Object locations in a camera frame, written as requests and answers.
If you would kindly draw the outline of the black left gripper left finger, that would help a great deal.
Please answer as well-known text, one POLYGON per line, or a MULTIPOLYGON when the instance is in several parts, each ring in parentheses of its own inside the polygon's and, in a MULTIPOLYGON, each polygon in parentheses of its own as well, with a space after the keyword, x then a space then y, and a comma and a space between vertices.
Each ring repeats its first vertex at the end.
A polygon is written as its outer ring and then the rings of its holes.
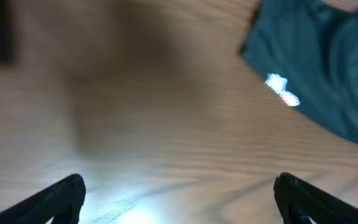
POLYGON ((0 224, 77 224, 86 195, 81 175, 72 174, 0 213, 0 224))

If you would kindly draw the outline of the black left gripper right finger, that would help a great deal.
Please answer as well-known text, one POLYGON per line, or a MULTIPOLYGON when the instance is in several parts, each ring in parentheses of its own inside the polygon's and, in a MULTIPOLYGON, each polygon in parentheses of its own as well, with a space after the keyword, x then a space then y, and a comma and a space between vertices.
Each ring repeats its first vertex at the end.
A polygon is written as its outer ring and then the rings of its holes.
POLYGON ((273 191, 284 224, 358 224, 358 208, 290 173, 275 179, 273 191))

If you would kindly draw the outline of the black orange-patterned t-shirt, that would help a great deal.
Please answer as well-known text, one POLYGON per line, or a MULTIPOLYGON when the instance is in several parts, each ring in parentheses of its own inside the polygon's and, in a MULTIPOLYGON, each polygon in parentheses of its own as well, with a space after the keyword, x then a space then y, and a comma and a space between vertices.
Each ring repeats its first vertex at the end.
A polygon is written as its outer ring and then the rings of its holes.
POLYGON ((358 10, 263 0, 241 56, 288 106, 358 144, 358 10))

